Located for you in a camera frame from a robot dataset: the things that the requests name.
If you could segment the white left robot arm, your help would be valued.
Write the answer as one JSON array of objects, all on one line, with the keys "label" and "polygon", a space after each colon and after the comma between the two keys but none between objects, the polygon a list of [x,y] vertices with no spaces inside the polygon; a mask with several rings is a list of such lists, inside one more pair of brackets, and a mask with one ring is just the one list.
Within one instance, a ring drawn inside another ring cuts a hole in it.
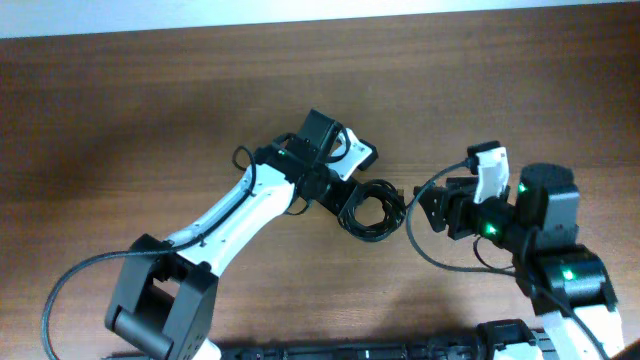
[{"label": "white left robot arm", "polygon": [[311,110],[298,132],[251,152],[239,182],[196,221],[163,241],[144,234],[132,244],[106,328],[150,359],[221,358],[208,334],[228,265],[299,198],[338,213],[356,186],[354,171],[377,157],[351,129]]}]

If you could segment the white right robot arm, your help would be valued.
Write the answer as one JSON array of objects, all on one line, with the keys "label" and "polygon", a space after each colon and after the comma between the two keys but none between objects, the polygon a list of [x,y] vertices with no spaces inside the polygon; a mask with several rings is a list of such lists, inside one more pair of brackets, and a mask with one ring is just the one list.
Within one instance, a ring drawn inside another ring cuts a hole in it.
[{"label": "white right robot arm", "polygon": [[[624,344],[618,299],[603,261],[577,241],[580,193],[572,170],[523,167],[515,203],[506,194],[476,203],[478,177],[447,176],[442,170],[413,192],[410,205],[422,207],[432,229],[453,240],[476,235],[508,251],[511,269],[478,270],[516,281],[559,356],[616,356]],[[440,178],[447,178],[443,187]]]}]

